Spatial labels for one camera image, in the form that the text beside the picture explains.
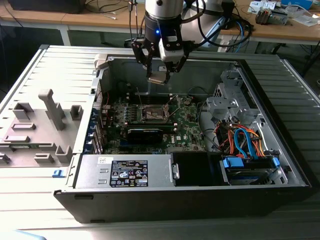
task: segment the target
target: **wire bundle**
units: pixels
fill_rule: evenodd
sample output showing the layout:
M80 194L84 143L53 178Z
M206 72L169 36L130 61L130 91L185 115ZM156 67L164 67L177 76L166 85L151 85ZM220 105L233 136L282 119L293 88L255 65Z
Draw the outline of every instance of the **wire bundle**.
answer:
M217 134L217 130L219 128L222 128L222 123L217 125L217 127L214 131L215 134ZM256 155L258 157L265 157L266 156L264 154L263 149L262 149L262 142L261 142L260 136L257 133L255 133L252 129L250 129L244 125L238 124L238 123L231 123L229 125L229 129L227 131L227 139L223 143L221 143L218 147L222 152L224 152L225 154L240 157L240 158L245 157L241 152L236 150L234 136L235 136L235 130L237 130L237 129L244 129L250 134L250 140L254 146Z
M199 0L196 0L196 9L197 9L197 14L200 14L200 9L199 9ZM201 0L202 1L202 5L203 5L203 10L202 12L204 13L206 11L206 3L205 0ZM202 45L204 45L205 43L210 43L211 45L217 46L217 47L222 47L222 48L227 48L227 47L234 47L234 46L239 46L237 51L240 49L240 46L243 42L245 42L252 34L252 26L251 24L243 19L242 17L240 17L240 15L235 14L235 16L237 16L238 18L231 18L229 21L225 22L224 24L222 24L217 30L215 30L213 33L210 34L210 36L206 37L206 35L204 34L203 30L202 30L202 26L201 26L201 20L200 17L197 18L198 21L198 28L199 31L203 37L203 41L195 44L194 47L195 48L199 48ZM231 44L218 44L215 42L212 42L210 39L212 39L216 34L219 34L219 32L224 29L227 25L231 24L231 23L236 23L240 26L240 33L241 33L241 40L239 42L235 42L235 43L231 43ZM247 30L248 30L248 34L246 36L244 36L244 29L245 27L243 27L242 23L247 26Z

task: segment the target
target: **electronic equipment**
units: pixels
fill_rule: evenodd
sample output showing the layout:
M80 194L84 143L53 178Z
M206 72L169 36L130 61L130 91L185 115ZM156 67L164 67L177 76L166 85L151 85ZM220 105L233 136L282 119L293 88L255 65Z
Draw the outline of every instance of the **electronic equipment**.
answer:
M263 216L318 191L259 65L194 53L162 86L144 81L129 51L95 62L66 185L54 191L77 221Z
M83 11L86 0L8 0L14 10L31 10L78 14Z

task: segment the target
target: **power supply label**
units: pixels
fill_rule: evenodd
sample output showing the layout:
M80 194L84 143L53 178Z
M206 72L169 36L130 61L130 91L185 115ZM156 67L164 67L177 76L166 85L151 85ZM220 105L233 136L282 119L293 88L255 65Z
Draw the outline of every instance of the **power supply label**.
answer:
M110 186L148 187L148 161L112 161Z

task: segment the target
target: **desk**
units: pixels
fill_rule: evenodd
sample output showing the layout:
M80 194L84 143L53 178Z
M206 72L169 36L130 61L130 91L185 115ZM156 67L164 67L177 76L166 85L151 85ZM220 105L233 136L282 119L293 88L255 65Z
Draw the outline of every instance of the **desk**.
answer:
M4 26L20 25L15 22L13 17L4 7L4 3L0 0L0 23ZM64 45L70 46L68 36L69 30L78 31L94 31L94 32L114 32L129 33L129 14L124 8L117 11L117 20L110 19L102 14L92 13L85 10L81 14L66 14L59 12L39 12L39 11L16 11L11 8L7 1L5 4L14 17L27 28L46 28L58 29ZM287 44L305 44L316 45L320 40L320 25L311 27L304 26L296 21L289 20L288 25L259 25L255 22L255 14L248 14L248 5L250 0L236 0L236 5L240 15L254 25L254 31L250 37L250 41L255 42L272 42ZM313 6L311 11L320 12L320 7ZM138 5L138 24L140 24L145 12L145 5ZM132 17L132 30L135 32L136 27L134 17ZM235 39L239 34L239 30L233 27L228 30L222 30L219 38L222 42L227 43Z

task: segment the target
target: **white label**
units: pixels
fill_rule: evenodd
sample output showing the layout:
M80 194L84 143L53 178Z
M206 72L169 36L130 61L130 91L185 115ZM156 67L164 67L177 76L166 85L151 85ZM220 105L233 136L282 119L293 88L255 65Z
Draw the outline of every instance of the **white label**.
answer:
M111 164L113 160L112 156L100 156L98 157L98 164Z

